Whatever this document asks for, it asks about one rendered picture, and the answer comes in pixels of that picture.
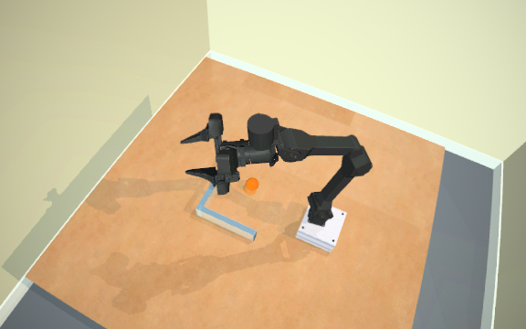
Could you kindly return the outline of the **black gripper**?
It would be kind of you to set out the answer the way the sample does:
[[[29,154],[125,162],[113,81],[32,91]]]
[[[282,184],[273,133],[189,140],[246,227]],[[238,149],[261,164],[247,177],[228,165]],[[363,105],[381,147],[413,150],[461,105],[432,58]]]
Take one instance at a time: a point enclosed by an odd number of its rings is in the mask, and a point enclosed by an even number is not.
[[[237,160],[241,162],[242,167],[250,165],[248,140],[240,139],[240,141],[232,142],[224,140],[222,142],[221,135],[223,134],[223,131],[224,126],[222,114],[220,114],[219,112],[212,112],[209,114],[208,123],[206,124],[206,127],[203,130],[188,138],[183,139],[180,143],[195,143],[202,141],[209,142],[209,139],[214,138],[216,154],[220,152],[220,145],[222,144],[232,144],[240,146],[240,151],[237,152]],[[219,196],[225,195],[229,192],[230,183],[225,182],[225,178],[223,175],[217,174],[215,167],[196,168],[186,170],[185,173],[188,175],[193,175],[208,180],[210,183],[212,183],[213,187],[216,187],[217,194]]]

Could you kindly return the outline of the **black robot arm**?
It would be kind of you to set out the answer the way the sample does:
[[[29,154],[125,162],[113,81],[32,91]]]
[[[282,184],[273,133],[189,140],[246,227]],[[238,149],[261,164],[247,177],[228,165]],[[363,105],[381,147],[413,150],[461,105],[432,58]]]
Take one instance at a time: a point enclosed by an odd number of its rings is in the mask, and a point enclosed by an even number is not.
[[[250,164],[269,163],[272,167],[279,156],[284,162],[294,163],[312,155],[342,155],[342,164],[335,176],[320,191],[310,193],[308,223],[324,227],[333,217],[332,200],[356,177],[366,175],[372,166],[363,145],[354,134],[347,136],[310,135],[302,130],[279,125],[278,118],[264,113],[251,115],[247,120]],[[275,147],[276,146],[276,147]],[[226,148],[225,150],[221,150]],[[237,160],[240,146],[220,145],[216,154],[217,174],[226,183],[238,182]],[[277,153],[276,153],[277,149]],[[324,225],[324,226],[323,226]]]

